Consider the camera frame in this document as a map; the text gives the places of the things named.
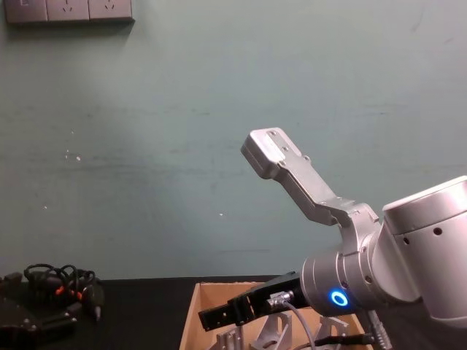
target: black table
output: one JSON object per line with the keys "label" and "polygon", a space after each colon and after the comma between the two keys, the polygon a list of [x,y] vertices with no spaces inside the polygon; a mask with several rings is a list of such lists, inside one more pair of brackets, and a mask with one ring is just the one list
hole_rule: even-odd
{"label": "black table", "polygon": [[[44,350],[176,350],[195,283],[266,281],[270,276],[105,281],[106,305],[96,324],[82,317],[74,337]],[[430,320],[422,304],[380,310],[395,350],[464,350],[467,330]]]}

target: electrical outlet panel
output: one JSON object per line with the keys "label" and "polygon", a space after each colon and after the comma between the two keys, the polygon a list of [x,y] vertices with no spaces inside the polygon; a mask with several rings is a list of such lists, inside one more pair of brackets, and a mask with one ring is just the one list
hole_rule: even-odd
{"label": "electrical outlet panel", "polygon": [[133,22],[131,0],[4,0],[11,24]]}
{"label": "electrical outlet panel", "polygon": [[50,22],[89,20],[89,5],[83,0],[46,0]]}
{"label": "electrical outlet panel", "polygon": [[133,18],[130,0],[89,0],[89,18],[128,20]]}
{"label": "electrical outlet panel", "polygon": [[3,0],[8,23],[46,22],[45,0]]}

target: teal wall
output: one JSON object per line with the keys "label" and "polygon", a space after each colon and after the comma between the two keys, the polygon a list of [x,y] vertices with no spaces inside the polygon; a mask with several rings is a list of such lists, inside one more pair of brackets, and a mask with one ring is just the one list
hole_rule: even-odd
{"label": "teal wall", "polygon": [[378,213],[467,174],[466,13],[134,0],[133,28],[0,25],[0,273],[299,268],[339,233],[256,176],[239,151],[248,132],[282,127],[335,192]]}

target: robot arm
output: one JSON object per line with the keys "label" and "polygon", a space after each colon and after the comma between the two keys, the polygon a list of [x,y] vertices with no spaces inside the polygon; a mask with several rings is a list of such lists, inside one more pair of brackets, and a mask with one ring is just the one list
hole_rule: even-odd
{"label": "robot arm", "polygon": [[[432,318],[467,327],[467,176],[386,205],[381,225],[367,204],[336,196],[281,129],[252,131],[242,153],[260,177],[279,182],[308,219],[341,231],[338,249],[306,259],[294,292],[299,300],[323,316],[339,316],[421,297]],[[278,290],[260,290],[263,316]],[[258,303],[257,290],[246,295]],[[209,315],[202,311],[201,321]]]}

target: power outlet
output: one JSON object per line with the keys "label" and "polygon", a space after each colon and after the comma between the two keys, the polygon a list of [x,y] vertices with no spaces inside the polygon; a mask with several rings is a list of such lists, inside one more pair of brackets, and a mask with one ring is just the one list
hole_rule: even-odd
{"label": "power outlet", "polygon": [[133,20],[131,0],[89,0],[91,20]]}
{"label": "power outlet", "polygon": [[3,0],[8,23],[47,21],[45,0]]}
{"label": "power outlet", "polygon": [[46,0],[50,22],[89,20],[88,2],[84,0]]}

